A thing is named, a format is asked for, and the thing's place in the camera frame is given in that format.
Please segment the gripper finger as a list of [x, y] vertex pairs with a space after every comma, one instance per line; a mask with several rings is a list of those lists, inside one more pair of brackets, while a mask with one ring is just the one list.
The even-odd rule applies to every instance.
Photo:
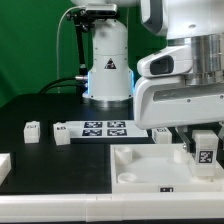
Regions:
[[189, 130], [187, 126], [178, 126], [175, 128], [177, 134], [184, 143], [184, 149], [187, 153], [193, 154], [193, 142], [189, 137]]
[[224, 122], [219, 122], [220, 130], [218, 133], [218, 137], [224, 142]]

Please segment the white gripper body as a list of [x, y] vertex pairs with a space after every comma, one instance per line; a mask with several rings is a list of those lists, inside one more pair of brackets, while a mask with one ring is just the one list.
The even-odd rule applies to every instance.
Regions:
[[224, 121], [224, 83], [185, 86], [180, 76], [140, 78], [134, 121], [143, 130]]

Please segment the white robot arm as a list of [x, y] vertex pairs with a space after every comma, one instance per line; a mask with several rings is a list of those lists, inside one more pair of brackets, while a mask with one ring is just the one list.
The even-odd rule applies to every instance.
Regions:
[[224, 0], [71, 0], [141, 7], [167, 46], [138, 61], [134, 120], [141, 129], [224, 121]]

